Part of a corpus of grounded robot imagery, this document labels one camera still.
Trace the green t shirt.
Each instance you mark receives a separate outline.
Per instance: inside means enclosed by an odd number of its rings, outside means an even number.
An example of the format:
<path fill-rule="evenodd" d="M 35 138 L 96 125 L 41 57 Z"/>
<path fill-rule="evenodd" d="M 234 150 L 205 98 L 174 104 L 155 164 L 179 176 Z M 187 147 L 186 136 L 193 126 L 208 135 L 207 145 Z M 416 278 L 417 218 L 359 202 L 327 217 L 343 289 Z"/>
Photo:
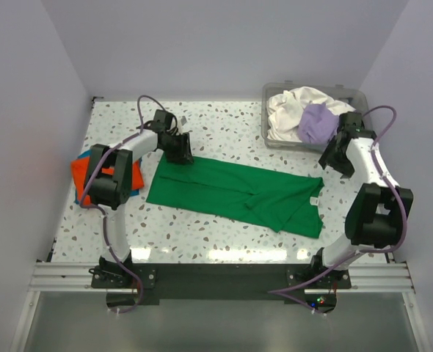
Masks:
<path fill-rule="evenodd" d="M 317 239 L 323 222 L 312 200 L 323 187 L 320 177 L 210 158 L 186 165 L 162 158 L 147 201 Z"/>

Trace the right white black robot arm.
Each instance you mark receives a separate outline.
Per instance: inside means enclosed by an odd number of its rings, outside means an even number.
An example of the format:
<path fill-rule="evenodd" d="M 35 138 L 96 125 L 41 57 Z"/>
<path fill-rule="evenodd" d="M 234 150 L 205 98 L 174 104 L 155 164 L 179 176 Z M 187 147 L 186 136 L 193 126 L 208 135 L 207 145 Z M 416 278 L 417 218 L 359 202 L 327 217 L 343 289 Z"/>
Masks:
<path fill-rule="evenodd" d="M 322 168 L 330 166 L 356 180 L 360 189 L 346 214 L 342 236 L 312 258 L 310 269 L 317 274 L 345 271 L 357 258 L 394 251 L 405 240 L 414 196 L 388 171 L 380 138 L 365 128 L 360 113 L 342 114 L 336 135 L 319 159 Z"/>

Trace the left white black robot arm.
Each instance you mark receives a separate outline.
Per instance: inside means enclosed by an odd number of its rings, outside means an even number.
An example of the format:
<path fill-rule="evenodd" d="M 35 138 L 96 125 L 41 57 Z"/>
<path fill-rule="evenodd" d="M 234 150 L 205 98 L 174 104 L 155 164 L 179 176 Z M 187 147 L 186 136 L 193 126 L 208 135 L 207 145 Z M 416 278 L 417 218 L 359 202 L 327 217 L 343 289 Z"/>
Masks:
<path fill-rule="evenodd" d="M 125 264 L 131 257 L 125 231 L 125 203 L 131 196 L 133 165 L 148 153 L 160 150 L 167 161 L 187 165 L 194 162 L 189 133 L 181 131 L 177 117 L 163 109 L 151 121 L 141 122 L 139 130 L 117 144 L 94 144 L 79 199 L 88 208 L 98 209 L 103 220 L 105 263 Z"/>

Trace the lavender crumpled t shirt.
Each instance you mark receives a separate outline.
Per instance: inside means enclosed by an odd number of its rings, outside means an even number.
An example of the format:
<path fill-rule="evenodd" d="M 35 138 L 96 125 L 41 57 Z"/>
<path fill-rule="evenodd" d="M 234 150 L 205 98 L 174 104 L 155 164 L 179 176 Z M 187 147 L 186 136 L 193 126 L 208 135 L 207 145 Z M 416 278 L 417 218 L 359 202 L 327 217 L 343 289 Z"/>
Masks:
<path fill-rule="evenodd" d="M 339 116 L 334 115 L 325 103 L 310 104 L 299 122 L 299 139 L 308 144 L 327 144 L 336 134 L 338 123 Z"/>

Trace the clear plastic bin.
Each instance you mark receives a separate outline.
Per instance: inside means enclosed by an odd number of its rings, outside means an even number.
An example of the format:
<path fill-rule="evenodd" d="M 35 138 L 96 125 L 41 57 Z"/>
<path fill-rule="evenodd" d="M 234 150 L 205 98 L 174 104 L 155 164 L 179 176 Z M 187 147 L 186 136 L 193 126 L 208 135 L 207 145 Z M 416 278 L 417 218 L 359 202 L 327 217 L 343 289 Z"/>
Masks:
<path fill-rule="evenodd" d="M 285 90 L 292 90 L 300 87 L 313 87 L 325 94 L 331 96 L 336 100 L 342 100 L 348 103 L 350 106 L 354 107 L 357 112 L 365 112 L 368 110 L 368 103 L 366 96 L 359 90 L 348 89 L 342 86 L 336 87 L 323 87 L 323 86 L 305 86 L 300 84 L 289 83 L 269 83 L 263 86 L 262 92 L 262 108 L 261 108 L 261 136 L 263 137 L 264 143 L 269 148 L 295 148 L 304 147 L 309 150 L 322 151 L 326 148 L 327 144 L 305 144 L 302 142 L 282 142 L 282 141 L 272 141 L 267 137 L 267 132 L 269 129 L 268 125 L 268 112 L 267 112 L 267 100 L 277 94 L 282 93 Z"/>

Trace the white crumpled t shirt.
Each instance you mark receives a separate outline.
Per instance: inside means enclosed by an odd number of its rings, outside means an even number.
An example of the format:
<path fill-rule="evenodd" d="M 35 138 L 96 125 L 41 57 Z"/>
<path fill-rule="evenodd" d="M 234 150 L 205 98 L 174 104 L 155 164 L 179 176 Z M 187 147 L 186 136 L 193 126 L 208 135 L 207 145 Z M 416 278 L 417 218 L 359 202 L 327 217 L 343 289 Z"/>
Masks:
<path fill-rule="evenodd" d="M 299 122 L 305 108 L 313 103 L 325 103 L 326 107 L 339 117 L 355 110 L 348 103 L 336 100 L 313 87 L 285 90 L 267 100 L 268 139 L 282 142 L 302 142 L 298 136 Z"/>

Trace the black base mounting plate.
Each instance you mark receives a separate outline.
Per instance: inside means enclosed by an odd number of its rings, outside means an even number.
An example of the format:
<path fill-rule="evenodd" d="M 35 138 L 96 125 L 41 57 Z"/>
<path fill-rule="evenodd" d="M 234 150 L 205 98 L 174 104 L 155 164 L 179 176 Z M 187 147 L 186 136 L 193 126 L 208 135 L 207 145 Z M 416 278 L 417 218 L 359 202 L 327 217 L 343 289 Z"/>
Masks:
<path fill-rule="evenodd" d="M 273 290 L 309 279 L 305 264 L 135 263 L 124 271 L 115 263 L 89 269 L 94 289 L 106 289 L 110 308 L 158 305 L 163 300 L 268 301 Z"/>

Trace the aluminium frame rail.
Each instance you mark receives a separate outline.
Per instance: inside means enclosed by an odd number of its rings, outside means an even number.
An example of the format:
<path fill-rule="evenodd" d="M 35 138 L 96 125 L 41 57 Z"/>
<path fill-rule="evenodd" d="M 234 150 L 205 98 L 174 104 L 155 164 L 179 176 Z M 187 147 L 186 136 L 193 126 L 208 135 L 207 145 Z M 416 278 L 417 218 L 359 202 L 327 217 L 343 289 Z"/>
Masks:
<path fill-rule="evenodd" d="M 28 285 L 32 292 L 91 291 L 93 263 L 36 263 Z M 348 293 L 414 293 L 407 264 L 354 264 Z"/>

